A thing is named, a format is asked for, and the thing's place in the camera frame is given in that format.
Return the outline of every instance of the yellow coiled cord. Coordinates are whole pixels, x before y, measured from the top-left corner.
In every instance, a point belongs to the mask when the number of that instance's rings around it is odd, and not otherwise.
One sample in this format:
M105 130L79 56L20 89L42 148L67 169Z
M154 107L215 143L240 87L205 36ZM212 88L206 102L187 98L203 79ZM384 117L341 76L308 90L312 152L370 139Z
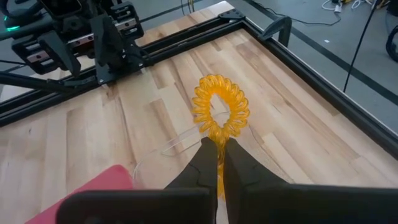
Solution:
M223 167L225 144L229 139L229 135L234 137L239 136L240 129L245 127L248 123L248 116L250 111L248 109L248 99L244 97L244 93L239 89L237 84L231 82L229 78L224 78L222 75L207 75L200 79L200 84L195 88L197 97L192 99L196 105L192 109L192 113L197 116L194 119L195 123L204 122L200 127L200 132L203 133L209 129L208 137L217 145L218 156L218 196L224 198L224 183L223 183ZM229 106L230 116L227 122L221 128L217 122L211 117L211 97L217 94Z

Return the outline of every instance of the red object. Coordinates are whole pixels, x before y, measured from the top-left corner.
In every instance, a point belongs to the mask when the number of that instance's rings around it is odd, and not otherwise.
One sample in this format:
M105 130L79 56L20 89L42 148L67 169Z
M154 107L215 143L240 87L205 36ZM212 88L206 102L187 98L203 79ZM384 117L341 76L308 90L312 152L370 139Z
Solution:
M132 179L123 166L112 166L25 224L55 224L55 216L61 203L72 194L85 190L132 190Z

